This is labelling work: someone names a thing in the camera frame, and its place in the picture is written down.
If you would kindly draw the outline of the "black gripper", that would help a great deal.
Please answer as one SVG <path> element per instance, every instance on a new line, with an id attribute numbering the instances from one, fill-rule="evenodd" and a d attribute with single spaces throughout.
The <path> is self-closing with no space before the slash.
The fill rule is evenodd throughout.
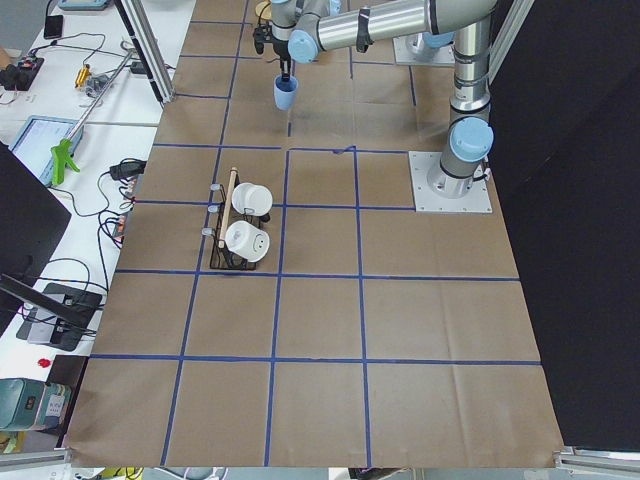
<path id="1" fill-rule="evenodd" d="M 271 1 L 271 36 L 275 53 L 281 57 L 280 77 L 283 82 L 291 78 L 291 59 L 288 42 L 296 26 L 296 2 L 294 0 Z"/>

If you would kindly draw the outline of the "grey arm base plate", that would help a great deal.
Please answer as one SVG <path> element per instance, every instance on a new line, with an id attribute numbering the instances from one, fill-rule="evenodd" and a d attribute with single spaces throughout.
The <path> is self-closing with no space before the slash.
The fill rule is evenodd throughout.
<path id="1" fill-rule="evenodd" d="M 454 180 L 451 186 L 465 187 L 458 198 L 441 195 L 447 190 L 446 181 L 436 184 L 429 181 L 429 172 L 439 166 L 440 152 L 409 151 L 409 165 L 415 210 L 418 213 L 436 214 L 491 214 L 493 208 L 489 196 L 486 175 L 482 166 L 478 166 L 469 181 Z"/>

